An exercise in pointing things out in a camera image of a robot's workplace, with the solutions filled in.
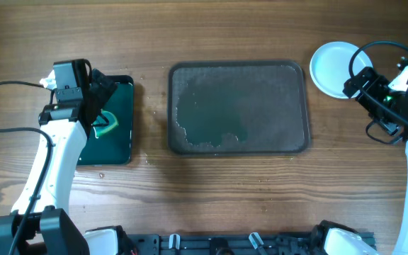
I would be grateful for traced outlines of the green yellow sponge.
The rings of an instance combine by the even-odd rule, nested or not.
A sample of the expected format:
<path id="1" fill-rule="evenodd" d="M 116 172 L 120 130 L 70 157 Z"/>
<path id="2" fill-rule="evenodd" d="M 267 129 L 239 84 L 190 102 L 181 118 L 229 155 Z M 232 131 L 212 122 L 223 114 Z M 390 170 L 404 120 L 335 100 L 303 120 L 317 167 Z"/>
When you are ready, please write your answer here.
<path id="1" fill-rule="evenodd" d="M 119 126 L 119 122 L 116 116 L 106 110 L 102 110 L 92 124 L 96 139 L 109 134 L 117 126 Z"/>

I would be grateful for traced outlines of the white plate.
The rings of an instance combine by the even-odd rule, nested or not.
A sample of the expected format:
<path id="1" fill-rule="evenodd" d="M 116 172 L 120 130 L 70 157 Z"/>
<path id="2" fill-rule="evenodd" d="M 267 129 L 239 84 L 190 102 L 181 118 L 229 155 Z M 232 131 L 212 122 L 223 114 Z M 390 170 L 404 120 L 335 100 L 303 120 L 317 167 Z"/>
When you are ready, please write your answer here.
<path id="1" fill-rule="evenodd" d="M 343 93 L 344 83 L 350 78 L 349 62 L 357 50 L 357 46 L 342 41 L 319 47 L 310 60 L 310 76 L 315 86 L 333 98 L 348 99 Z"/>

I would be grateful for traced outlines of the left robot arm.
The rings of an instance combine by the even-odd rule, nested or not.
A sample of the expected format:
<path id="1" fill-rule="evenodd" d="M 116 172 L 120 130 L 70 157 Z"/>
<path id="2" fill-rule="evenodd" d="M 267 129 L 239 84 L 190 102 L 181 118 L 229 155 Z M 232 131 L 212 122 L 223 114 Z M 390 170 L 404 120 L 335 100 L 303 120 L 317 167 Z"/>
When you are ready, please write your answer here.
<path id="1" fill-rule="evenodd" d="M 39 147 L 26 185 L 0 216 L 0 254 L 89 254 L 68 216 L 74 172 L 92 129 L 117 84 L 87 59 L 53 65 L 56 103 L 38 116 Z"/>

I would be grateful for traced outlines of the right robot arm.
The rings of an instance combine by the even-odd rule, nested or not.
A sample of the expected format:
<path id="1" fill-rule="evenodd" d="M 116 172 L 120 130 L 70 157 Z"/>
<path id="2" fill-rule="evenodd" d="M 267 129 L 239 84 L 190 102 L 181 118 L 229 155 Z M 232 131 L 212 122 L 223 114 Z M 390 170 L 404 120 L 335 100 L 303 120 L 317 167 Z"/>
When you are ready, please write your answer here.
<path id="1" fill-rule="evenodd" d="M 406 143 L 407 189 L 402 224 L 394 254 L 408 254 L 408 54 L 397 63 L 392 81 L 377 73 L 362 47 L 331 42 L 316 50 L 310 76 L 318 89 L 334 98 L 353 98 L 369 113 L 371 125 L 392 136 L 390 144 Z"/>

